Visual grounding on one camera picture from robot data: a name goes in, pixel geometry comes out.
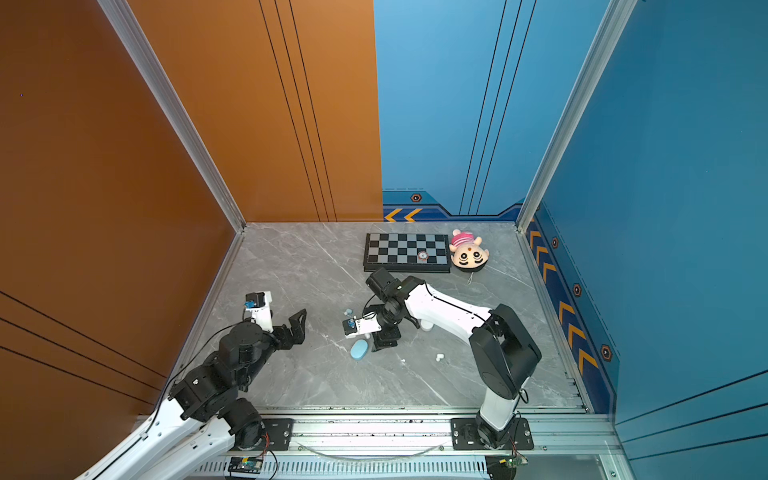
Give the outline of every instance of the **blue oval object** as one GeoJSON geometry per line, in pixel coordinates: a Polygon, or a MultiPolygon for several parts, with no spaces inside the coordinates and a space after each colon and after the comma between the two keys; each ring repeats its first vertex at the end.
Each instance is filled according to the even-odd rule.
{"type": "Polygon", "coordinates": [[[349,354],[352,355],[352,358],[355,360],[360,360],[366,356],[366,353],[368,353],[368,342],[365,340],[356,341],[355,344],[352,345],[352,349],[349,351],[349,354]]]}

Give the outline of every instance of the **chessboard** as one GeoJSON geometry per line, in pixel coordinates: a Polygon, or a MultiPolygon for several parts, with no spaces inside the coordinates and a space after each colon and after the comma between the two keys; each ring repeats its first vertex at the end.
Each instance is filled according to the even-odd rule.
{"type": "Polygon", "coordinates": [[[448,235],[435,233],[368,233],[363,269],[449,273],[449,241],[448,235]]]}

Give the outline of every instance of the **robotic arm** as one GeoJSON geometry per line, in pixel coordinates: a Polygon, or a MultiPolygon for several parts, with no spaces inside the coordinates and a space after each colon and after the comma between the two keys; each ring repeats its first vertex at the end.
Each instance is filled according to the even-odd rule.
{"type": "Polygon", "coordinates": [[[271,300],[269,292],[246,295],[243,322],[221,338],[219,349],[77,480],[176,480],[234,446],[266,448],[261,415],[250,402],[238,399],[237,392],[248,391],[275,351],[303,343],[306,323],[306,310],[301,310],[289,318],[290,327],[273,326],[271,300]]]}
{"type": "Polygon", "coordinates": [[[501,448],[510,438],[520,391],[541,360],[541,350],[510,307],[493,310],[470,305],[408,276],[397,280],[378,269],[366,284],[383,302],[366,308],[362,317],[345,320],[347,337],[372,334],[375,352],[397,345],[398,325],[407,319],[425,331],[437,325],[467,342],[485,385],[485,400],[476,423],[487,448],[501,448]]]}

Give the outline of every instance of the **brown wall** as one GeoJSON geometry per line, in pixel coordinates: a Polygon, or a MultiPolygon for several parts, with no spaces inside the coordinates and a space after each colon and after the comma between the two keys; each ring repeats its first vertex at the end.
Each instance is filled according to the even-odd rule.
{"type": "Polygon", "coordinates": [[[5,2],[0,65],[0,464],[73,478],[151,411],[233,231],[96,1],[5,2]]]}
{"type": "Polygon", "coordinates": [[[246,220],[381,220],[372,0],[129,3],[246,220]]]}

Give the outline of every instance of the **gray marble surface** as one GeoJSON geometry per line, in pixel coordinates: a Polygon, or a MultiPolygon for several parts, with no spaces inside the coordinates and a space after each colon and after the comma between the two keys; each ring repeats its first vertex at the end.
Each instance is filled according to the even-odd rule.
{"type": "MultiPolygon", "coordinates": [[[[485,384],[469,345],[459,338],[439,327],[424,332],[403,322],[397,347],[369,351],[355,361],[349,349],[356,339],[345,339],[341,326],[344,309],[359,314],[371,297],[365,285],[369,273],[362,271],[366,233],[450,234],[454,228],[483,237],[483,247],[491,251],[487,267],[475,273],[470,285],[468,274],[458,269],[413,275],[468,303],[514,308],[543,356],[528,383],[529,406],[580,406],[511,223],[251,223],[201,342],[240,318],[246,293],[271,290],[275,325],[307,309],[306,341],[275,352],[249,392],[241,393],[255,406],[476,408],[485,384]],[[441,362],[435,361],[437,353],[445,354],[441,362]]],[[[207,351],[217,344],[216,338],[207,351]]]]}

